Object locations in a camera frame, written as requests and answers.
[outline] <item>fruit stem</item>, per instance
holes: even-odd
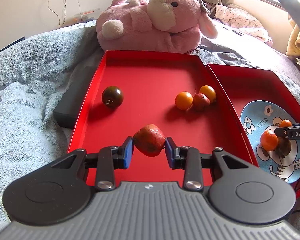
[[[105,103],[105,105],[109,105],[110,103],[113,103],[113,101],[111,99],[108,99],[108,101]]]

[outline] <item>light blue blanket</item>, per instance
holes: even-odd
[[[0,230],[9,223],[2,206],[7,185],[66,153],[71,131],[56,124],[52,111],[80,69],[95,67],[102,54],[95,21],[28,38],[0,53]],[[193,54],[205,63],[257,67],[218,44]],[[277,75],[300,103],[300,87]]]

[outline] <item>small orange fruit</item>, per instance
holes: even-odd
[[[267,151],[274,151],[278,146],[279,140],[274,132],[267,130],[260,137],[262,147]]]
[[[187,110],[192,105],[192,95],[189,92],[181,92],[176,96],[175,104],[180,110]]]
[[[281,124],[279,124],[279,127],[290,127],[292,126],[292,123],[288,119],[282,120]]]
[[[215,90],[211,86],[201,87],[199,93],[204,94],[207,98],[209,98],[210,103],[216,101],[217,95]]]

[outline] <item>plastic container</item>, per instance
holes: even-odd
[[[77,23],[81,23],[81,16],[82,16],[82,23],[90,22],[90,21],[98,19],[98,17],[100,16],[101,13],[102,13],[102,10],[99,8],[90,10],[90,11],[86,11],[86,12],[82,12],[81,14],[77,13],[74,15],[74,21],[76,21]]]
[[[299,103],[273,71],[214,64],[210,64],[210,67],[222,84],[238,117],[249,102],[265,100],[280,106],[296,122],[300,122]],[[300,197],[300,178],[291,186],[297,197]]]

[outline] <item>bed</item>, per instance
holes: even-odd
[[[9,223],[1,201],[7,185],[66,153],[72,131],[59,127],[52,112],[78,73],[100,62],[95,25],[43,33],[0,52],[0,230]],[[216,26],[218,38],[203,37],[192,54],[204,63],[273,70],[300,103],[300,72],[285,55]],[[300,230],[300,213],[290,222]]]

